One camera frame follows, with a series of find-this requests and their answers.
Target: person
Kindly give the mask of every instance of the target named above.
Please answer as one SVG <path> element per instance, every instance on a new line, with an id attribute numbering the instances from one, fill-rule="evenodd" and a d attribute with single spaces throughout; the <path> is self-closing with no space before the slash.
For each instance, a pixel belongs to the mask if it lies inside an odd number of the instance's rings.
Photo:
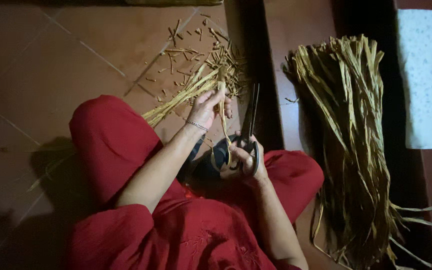
<path id="1" fill-rule="evenodd" d="M 215 199 L 188 198 L 175 179 L 213 124 L 220 92 L 195 99 L 188 120 L 166 145 L 115 96 L 75 110 L 72 139 L 105 210 L 74 226 L 67 268 L 308 270 L 292 224 L 323 182 L 312 158 L 269 151 L 249 176 L 252 155 L 231 145 L 233 158 L 243 161 L 242 175 Z M 227 97 L 224 108 L 231 113 Z M 264 152 L 259 143 L 258 151 Z"/>

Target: white cloth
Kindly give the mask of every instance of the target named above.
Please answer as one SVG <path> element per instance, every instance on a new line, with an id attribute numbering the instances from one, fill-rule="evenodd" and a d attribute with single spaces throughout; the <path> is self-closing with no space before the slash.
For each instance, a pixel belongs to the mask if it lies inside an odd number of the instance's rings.
<path id="1" fill-rule="evenodd" d="M 399 9 L 397 20 L 406 147 L 432 149 L 432 10 Z"/>

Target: left hand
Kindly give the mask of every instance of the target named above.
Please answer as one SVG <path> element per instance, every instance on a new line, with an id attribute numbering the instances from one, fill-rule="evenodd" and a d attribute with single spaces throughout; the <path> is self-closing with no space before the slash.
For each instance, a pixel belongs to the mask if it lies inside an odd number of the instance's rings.
<path id="1" fill-rule="evenodd" d="M 217 108 L 216 105 L 223 97 L 225 110 L 224 113 L 228 118 L 231 118 L 231 99 L 225 96 L 225 91 L 228 90 L 225 89 L 223 91 L 221 89 L 221 91 L 218 92 L 211 90 L 197 97 L 191 108 L 191 112 L 189 112 L 188 120 L 198 123 L 201 126 L 209 129 L 213 125 L 213 120 L 216 118 L 216 115 L 219 113 L 219 108 Z"/>

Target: hand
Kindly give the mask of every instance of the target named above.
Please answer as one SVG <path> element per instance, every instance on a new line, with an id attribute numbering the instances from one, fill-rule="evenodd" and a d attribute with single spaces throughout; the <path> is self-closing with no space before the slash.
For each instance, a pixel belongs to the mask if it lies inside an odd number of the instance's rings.
<path id="1" fill-rule="evenodd" d="M 215 90 L 211 90 L 197 97 L 189 112 L 188 120 L 209 129 L 213 125 L 213 120 L 216 118 L 216 115 L 219 113 L 219 108 L 216 107 L 216 105 L 223 97 L 224 113 L 228 118 L 231 118 L 231 99 L 225 96 L 225 91 L 221 90 L 216 92 Z"/>
<path id="2" fill-rule="evenodd" d="M 235 132 L 237 136 L 241 136 L 241 132 L 237 131 Z M 265 159 L 263 157 L 264 154 L 264 148 L 263 146 L 256 140 L 256 137 L 253 135 L 251 138 L 249 138 L 251 143 L 256 142 L 258 146 L 258 153 L 259 153 L 259 164 L 258 169 L 256 170 L 255 175 L 251 175 L 253 173 L 253 167 L 254 167 L 254 150 L 252 152 L 252 155 L 246 152 L 243 148 L 239 148 L 236 146 L 236 142 L 233 142 L 233 144 L 229 147 L 229 150 L 231 151 L 231 154 L 233 157 L 239 161 L 242 161 L 243 163 L 243 175 L 250 176 L 247 180 L 247 184 L 251 187 L 260 187 L 261 185 L 265 185 L 269 181 L 268 172 L 266 170 L 265 166 Z"/>

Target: forearm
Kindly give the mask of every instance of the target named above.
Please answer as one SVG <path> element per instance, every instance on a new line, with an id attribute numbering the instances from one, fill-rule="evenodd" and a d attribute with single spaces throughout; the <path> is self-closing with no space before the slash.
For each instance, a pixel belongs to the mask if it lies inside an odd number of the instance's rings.
<path id="1" fill-rule="evenodd" d="M 201 137 L 201 130 L 184 125 L 171 141 L 137 171 L 119 196 L 116 206 L 145 205 L 153 213 L 184 161 Z"/>
<path id="2" fill-rule="evenodd" d="M 275 260 L 285 260 L 302 270 L 308 264 L 296 233 L 269 179 L 260 181 L 255 190 L 259 224 L 264 246 Z"/>

